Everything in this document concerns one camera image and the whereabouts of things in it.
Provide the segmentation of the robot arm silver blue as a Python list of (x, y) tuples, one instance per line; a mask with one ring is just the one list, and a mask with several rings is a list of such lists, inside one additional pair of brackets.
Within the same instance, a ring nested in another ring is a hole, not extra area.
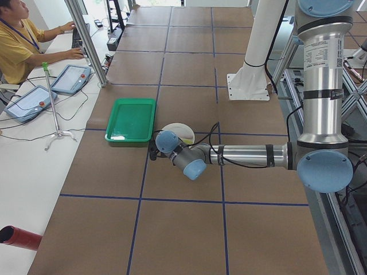
[(296, 143), (228, 145), (184, 143), (160, 130), (150, 158), (167, 157), (189, 179), (209, 164), (295, 170), (304, 186), (320, 192), (342, 190), (352, 180), (349, 142), (341, 132), (343, 38), (353, 25), (352, 1), (296, 1), (296, 36), (303, 42), (303, 132)]

